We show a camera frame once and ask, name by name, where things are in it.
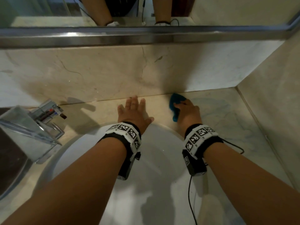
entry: sink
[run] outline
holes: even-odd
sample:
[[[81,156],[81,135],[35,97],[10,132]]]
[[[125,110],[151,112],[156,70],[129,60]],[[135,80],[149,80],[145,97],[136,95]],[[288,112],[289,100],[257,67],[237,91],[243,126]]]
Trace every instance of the sink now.
[[[42,188],[94,146],[111,125],[64,145],[43,170],[35,190]],[[142,136],[141,158],[126,181],[116,180],[100,224],[194,224],[188,202],[190,175],[182,157],[182,138],[173,130],[150,125]],[[197,217],[203,178],[193,177],[191,205]]]

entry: marble backsplash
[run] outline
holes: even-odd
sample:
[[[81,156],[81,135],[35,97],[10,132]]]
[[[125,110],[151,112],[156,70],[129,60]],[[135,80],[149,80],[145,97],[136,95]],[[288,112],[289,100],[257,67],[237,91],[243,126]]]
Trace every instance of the marble backsplash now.
[[[0,51],[0,107],[234,87],[283,41]]]

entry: person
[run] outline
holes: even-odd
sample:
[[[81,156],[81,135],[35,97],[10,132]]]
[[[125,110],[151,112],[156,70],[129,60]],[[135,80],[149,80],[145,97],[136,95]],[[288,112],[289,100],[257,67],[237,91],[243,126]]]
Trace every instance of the person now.
[[[201,124],[199,108],[190,100],[180,109],[182,136]],[[154,118],[143,118],[145,99],[126,100],[118,106],[118,122],[135,124],[141,134]],[[2,225],[99,224],[126,158],[123,143],[113,137],[99,141],[62,173],[37,191]],[[208,147],[204,158],[246,224],[300,224],[300,194],[227,145]]]
[[[98,26],[118,25],[117,22],[114,22],[112,13],[107,7],[107,1],[111,3],[111,8],[116,8],[116,3],[119,4],[119,2],[121,3],[122,0],[119,0],[119,2],[118,0],[80,0],[80,1],[83,3],[89,15],[92,17],[92,19],[95,21],[95,23]],[[155,20],[156,20],[155,25],[158,26],[170,25],[171,12],[172,12],[172,0],[152,0],[152,2],[153,2],[153,8],[154,8]],[[120,12],[122,12],[122,5],[119,7],[119,9],[120,10],[117,11],[118,15],[114,14],[114,16],[124,16],[122,14],[120,15]]]

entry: faucet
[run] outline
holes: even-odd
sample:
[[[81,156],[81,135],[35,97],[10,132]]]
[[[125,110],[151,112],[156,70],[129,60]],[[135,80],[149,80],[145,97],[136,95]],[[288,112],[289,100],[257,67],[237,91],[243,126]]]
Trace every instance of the faucet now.
[[[16,106],[0,116],[0,128],[32,162],[42,164],[62,146],[58,139],[64,132],[51,122],[56,116],[66,119],[62,112],[52,100],[31,111]]]

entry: marble countertop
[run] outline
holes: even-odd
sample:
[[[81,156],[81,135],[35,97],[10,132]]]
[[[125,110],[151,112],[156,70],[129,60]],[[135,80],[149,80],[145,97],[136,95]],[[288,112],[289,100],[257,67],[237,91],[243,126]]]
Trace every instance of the marble countertop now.
[[[205,124],[216,129],[223,138],[243,147],[244,155],[247,158],[290,184],[268,142],[234,88],[187,92],[182,95],[200,107]],[[149,116],[155,117],[155,123],[179,132],[177,124],[172,121],[173,114],[169,109],[170,95],[144,98],[146,99],[147,113]],[[125,100],[124,98],[62,105],[67,119],[63,120],[57,117],[54,121],[65,132],[60,138],[60,142],[64,145],[74,137],[83,135],[93,128],[116,123],[117,106],[124,105]],[[42,165],[34,164],[20,184],[0,201],[0,223],[31,197],[46,164],[47,162]],[[214,174],[208,170],[207,175],[208,192],[219,198],[228,221],[239,219],[238,213],[225,196]]]

